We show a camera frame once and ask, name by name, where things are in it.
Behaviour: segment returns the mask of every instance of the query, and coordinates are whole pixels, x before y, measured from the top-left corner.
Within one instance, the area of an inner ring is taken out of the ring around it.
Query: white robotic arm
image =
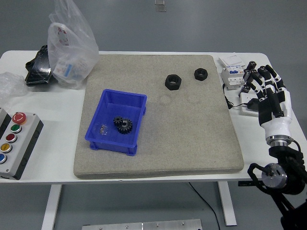
[[[248,174],[257,188],[271,195],[283,217],[281,223],[284,230],[307,229],[307,202],[294,208],[283,194],[297,195],[307,184],[303,154],[299,144],[291,137],[289,125],[292,122],[290,93],[283,80],[270,66],[261,66],[258,72],[251,72],[260,89],[247,82],[259,99],[259,124],[265,130],[265,138],[270,145],[269,155],[278,159],[278,163],[270,163],[261,167],[256,163],[250,165]],[[298,151],[288,147],[292,142]],[[254,169],[262,171],[262,182],[253,173]]]

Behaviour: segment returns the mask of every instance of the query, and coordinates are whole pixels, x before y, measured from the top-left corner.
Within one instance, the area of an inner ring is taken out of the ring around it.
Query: gear
[[[121,134],[128,134],[132,131],[132,121],[126,118],[122,119],[121,124],[117,127]]]
[[[121,125],[122,121],[123,121],[123,118],[121,116],[116,116],[113,119],[114,125],[116,127],[119,127]]]

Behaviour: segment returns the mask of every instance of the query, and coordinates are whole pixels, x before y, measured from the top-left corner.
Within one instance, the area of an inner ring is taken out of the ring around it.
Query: table leg
[[[62,185],[51,185],[45,216],[43,220],[42,230],[53,230],[54,222],[57,215],[59,196],[61,194]]]
[[[232,205],[230,191],[227,181],[218,181],[220,197],[223,206],[224,218],[226,226],[236,226],[236,217],[234,207]]]

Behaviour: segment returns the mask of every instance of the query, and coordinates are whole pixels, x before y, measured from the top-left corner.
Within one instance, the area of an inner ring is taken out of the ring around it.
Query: transparent plastic bag
[[[51,71],[60,84],[78,88],[98,62],[98,46],[73,0],[54,2],[47,41]]]
[[[12,97],[21,97],[28,93],[23,76],[10,72],[0,74],[0,107],[9,109]]]

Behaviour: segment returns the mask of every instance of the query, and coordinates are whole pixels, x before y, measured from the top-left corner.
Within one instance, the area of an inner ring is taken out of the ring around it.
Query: blue plastic bin
[[[134,156],[137,151],[138,134],[146,111],[147,96],[144,94],[105,89],[91,124],[85,134],[93,150],[110,150]],[[121,134],[113,123],[116,116],[132,121],[132,131]]]

